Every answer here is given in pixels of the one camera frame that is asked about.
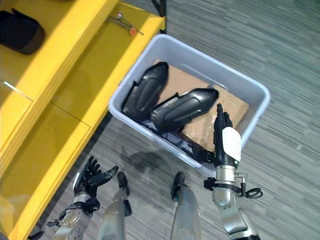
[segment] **black curved plastic part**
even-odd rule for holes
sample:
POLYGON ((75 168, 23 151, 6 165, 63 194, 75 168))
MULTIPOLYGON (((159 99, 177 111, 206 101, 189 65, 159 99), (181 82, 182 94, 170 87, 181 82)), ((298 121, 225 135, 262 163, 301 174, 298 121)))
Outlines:
POLYGON ((214 88, 196 88, 182 96, 176 94, 153 108, 151 121, 161 132, 173 131, 206 114, 218 96, 214 88))
POLYGON ((135 121, 146 119, 151 108, 157 104, 159 95, 168 82, 168 76, 169 65, 164 61, 148 68, 125 100, 123 113, 135 121))

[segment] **white plastic bin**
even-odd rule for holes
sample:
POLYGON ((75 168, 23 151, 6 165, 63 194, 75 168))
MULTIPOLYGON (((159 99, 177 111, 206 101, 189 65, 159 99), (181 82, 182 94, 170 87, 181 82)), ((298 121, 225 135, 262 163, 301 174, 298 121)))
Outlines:
POLYGON ((270 102, 268 89, 250 77, 165 34, 159 34, 150 41, 118 86, 108 105, 112 115, 158 143, 192 167, 205 168, 201 163, 192 159, 170 142, 122 113, 123 102, 129 94, 133 82, 139 82, 146 69, 152 66, 157 59, 165 61, 169 65, 212 85, 219 84, 248 103, 250 108, 237 127, 241 135, 242 147, 246 144, 259 117, 264 113, 270 102))

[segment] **black plastic cover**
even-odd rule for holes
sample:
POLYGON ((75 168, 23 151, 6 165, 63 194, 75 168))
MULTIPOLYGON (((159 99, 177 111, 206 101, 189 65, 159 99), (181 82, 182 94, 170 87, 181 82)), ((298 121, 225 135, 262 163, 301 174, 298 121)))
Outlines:
POLYGON ((151 108, 157 104, 159 95, 168 82, 168 76, 169 66, 164 61, 148 68, 125 100, 123 113, 135 121, 146 119, 151 108))
POLYGON ((196 88, 182 96, 176 94, 154 107, 151 121, 161 132, 173 131, 206 114, 218 96, 214 88, 196 88))
POLYGON ((0 44, 22 54, 34 53, 44 42, 44 29, 35 19, 11 11, 0 11, 0 44))

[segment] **yellow shelving unit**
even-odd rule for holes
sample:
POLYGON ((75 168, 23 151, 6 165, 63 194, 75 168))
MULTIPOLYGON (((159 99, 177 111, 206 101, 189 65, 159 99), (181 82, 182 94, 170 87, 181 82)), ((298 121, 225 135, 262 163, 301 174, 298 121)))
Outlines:
POLYGON ((90 127, 100 123, 119 82, 164 24, 163 18, 126 3, 119 3, 110 16, 118 12, 143 35, 133 37, 127 29, 104 23, 52 98, 90 127))
POLYGON ((118 0, 4 0, 36 19, 45 29, 43 46, 23 55, 0 45, 0 80, 27 96, 31 103, 0 143, 0 177, 52 96, 118 0))
MULTIPOLYGON (((107 113, 111 95, 151 38, 164 28, 162 17, 129 4, 118 3, 110 16, 116 16, 118 12, 143 35, 131 36, 127 29, 102 21, 104 23, 82 54, 70 63, 73 66, 67 72, 59 73, 62 83, 52 91, 53 97, 48 96, 49 103, 44 110, 38 112, 38 108, 36 113, 40 117, 34 119, 33 127, 25 129, 26 138, 5 163, 0 178, 0 232, 10 240, 23 240, 30 234, 107 113)), ((5 90, 14 95, 12 98, 22 99, 18 111, 21 115, 16 118, 16 123, 12 122, 13 129, 8 133, 12 135, 38 100, 31 96, 33 90, 28 94, 19 87, 18 90, 26 96, 11 89, 5 90)), ((9 99, 5 98, 7 110, 14 103, 9 99)), ((1 110, 0 113, 7 116, 7 111, 1 110)))
POLYGON ((89 127, 49 104, 2 176, 0 231, 26 239, 81 151, 89 127))

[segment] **gray carpet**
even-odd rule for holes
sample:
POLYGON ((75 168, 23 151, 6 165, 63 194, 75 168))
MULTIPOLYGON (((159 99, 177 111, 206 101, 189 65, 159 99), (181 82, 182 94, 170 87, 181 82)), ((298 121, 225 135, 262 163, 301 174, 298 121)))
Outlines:
MULTIPOLYGON (((151 1, 131 4, 154 12, 151 1)), ((243 149, 240 171, 248 188, 264 196, 243 199, 261 239, 319 239, 320 235, 320 2, 318 0, 169 0, 168 34, 264 84, 271 103, 243 149)), ((89 155, 102 167, 127 174, 133 215, 128 240, 169 239, 175 213, 170 186, 186 173, 201 215, 202 239, 227 240, 206 177, 120 121, 99 126, 38 226, 53 220, 73 200, 72 179, 89 155)), ((100 219, 117 190, 112 180, 98 190, 101 208, 85 239, 97 236, 100 219)), ((46 228, 50 239, 56 228, 46 228)))

